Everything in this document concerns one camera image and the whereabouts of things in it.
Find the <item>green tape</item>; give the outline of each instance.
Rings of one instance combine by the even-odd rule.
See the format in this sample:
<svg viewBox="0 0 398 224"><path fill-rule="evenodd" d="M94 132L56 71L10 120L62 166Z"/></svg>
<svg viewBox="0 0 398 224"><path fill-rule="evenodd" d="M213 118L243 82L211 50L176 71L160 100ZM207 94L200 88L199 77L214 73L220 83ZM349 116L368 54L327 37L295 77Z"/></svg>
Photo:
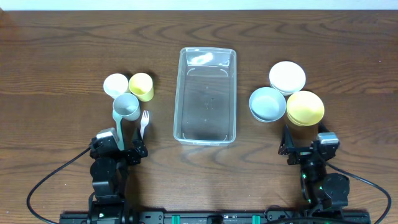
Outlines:
<svg viewBox="0 0 398 224"><path fill-rule="evenodd" d="M252 224L261 224L261 217L259 215L253 215Z"/></svg>
<svg viewBox="0 0 398 224"><path fill-rule="evenodd" d="M180 216L179 215L172 216L172 224L180 224Z"/></svg>

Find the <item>fork handle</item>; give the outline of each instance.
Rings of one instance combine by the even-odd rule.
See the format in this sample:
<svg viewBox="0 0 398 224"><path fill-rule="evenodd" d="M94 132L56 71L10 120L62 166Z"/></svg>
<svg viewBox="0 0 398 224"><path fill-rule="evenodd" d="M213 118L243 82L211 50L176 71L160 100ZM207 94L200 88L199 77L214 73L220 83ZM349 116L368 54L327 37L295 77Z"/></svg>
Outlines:
<svg viewBox="0 0 398 224"><path fill-rule="evenodd" d="M144 139L144 131L145 131L145 126L141 127L141 129L139 130L142 139Z"/></svg>

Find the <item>white cup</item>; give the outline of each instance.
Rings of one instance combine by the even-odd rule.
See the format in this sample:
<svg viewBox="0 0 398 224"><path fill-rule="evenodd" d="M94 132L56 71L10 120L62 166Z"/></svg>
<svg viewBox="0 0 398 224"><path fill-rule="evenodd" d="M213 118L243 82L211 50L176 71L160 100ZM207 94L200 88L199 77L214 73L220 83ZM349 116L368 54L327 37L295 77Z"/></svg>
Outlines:
<svg viewBox="0 0 398 224"><path fill-rule="evenodd" d="M280 91L284 96L289 96L300 91L305 85L304 70L293 62L276 63L269 71L271 87Z"/></svg>
<svg viewBox="0 0 398 224"><path fill-rule="evenodd" d="M114 99L123 93L130 93L129 80L122 74L112 74L104 81L104 91Z"/></svg>
<svg viewBox="0 0 398 224"><path fill-rule="evenodd" d="M281 118L286 111L285 97L276 89L262 87L252 93L250 111L261 122L272 122Z"/></svg>
<svg viewBox="0 0 398 224"><path fill-rule="evenodd" d="M141 115L138 99L131 93L123 93L114 99L113 110L128 121L135 121Z"/></svg>

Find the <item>plastic fork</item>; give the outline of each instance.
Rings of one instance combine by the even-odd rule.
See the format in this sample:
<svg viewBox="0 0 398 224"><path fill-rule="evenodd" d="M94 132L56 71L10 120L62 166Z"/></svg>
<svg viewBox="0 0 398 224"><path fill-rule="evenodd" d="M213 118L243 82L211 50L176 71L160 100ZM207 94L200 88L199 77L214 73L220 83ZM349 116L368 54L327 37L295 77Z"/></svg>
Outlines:
<svg viewBox="0 0 398 224"><path fill-rule="evenodd" d="M144 110L144 113L142 114L141 118L141 129L139 130L142 139L144 138L145 127L148 125L148 123L149 123L149 111Z"/></svg>

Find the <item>wooden table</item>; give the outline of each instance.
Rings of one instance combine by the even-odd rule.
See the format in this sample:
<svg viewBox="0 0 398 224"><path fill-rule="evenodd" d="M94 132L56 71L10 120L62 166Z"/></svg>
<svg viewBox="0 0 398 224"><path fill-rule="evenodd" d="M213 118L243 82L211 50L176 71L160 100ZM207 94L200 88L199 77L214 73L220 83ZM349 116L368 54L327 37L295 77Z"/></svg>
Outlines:
<svg viewBox="0 0 398 224"><path fill-rule="evenodd" d="M90 11L5 12L0 18L0 223L40 223L25 200L48 173L114 126L112 73L147 72L155 97L149 157L132 168L127 194L142 207L167 210L265 210L305 203L299 166L279 156L282 126L260 123L248 100L269 86L268 71L292 60L305 89L326 107L325 124L341 141L330 162L367 178L398 199L398 14L389 11ZM183 47L238 54L237 138L229 147L182 146L173 138L175 87ZM302 144L313 128L292 128ZM46 181L33 207L58 221L87 210L92 193L85 155ZM348 208L375 221L386 206L378 190L351 179ZM398 222L393 203L384 223Z"/></svg>

